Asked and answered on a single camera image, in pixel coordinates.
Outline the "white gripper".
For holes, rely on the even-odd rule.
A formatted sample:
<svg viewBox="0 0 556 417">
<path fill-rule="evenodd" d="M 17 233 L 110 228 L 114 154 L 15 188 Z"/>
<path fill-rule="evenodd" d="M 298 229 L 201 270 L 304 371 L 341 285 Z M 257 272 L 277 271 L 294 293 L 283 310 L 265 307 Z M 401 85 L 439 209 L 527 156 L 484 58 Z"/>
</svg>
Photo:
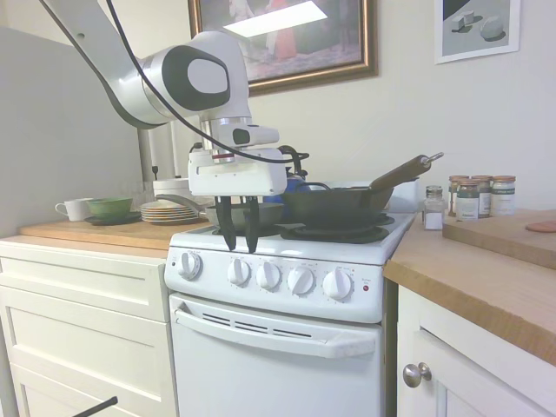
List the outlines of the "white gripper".
<svg viewBox="0 0 556 417">
<path fill-rule="evenodd" d="M 257 196 L 282 194 L 287 187 L 285 166 L 280 163 L 255 161 L 242 156 L 218 162 L 211 150 L 189 154 L 189 189 L 195 196 L 216 196 L 215 209 L 221 234 L 228 249 L 236 247 L 230 196 L 248 196 L 243 210 L 244 235 L 248 252 L 257 248 L 260 212 Z"/>
</svg>

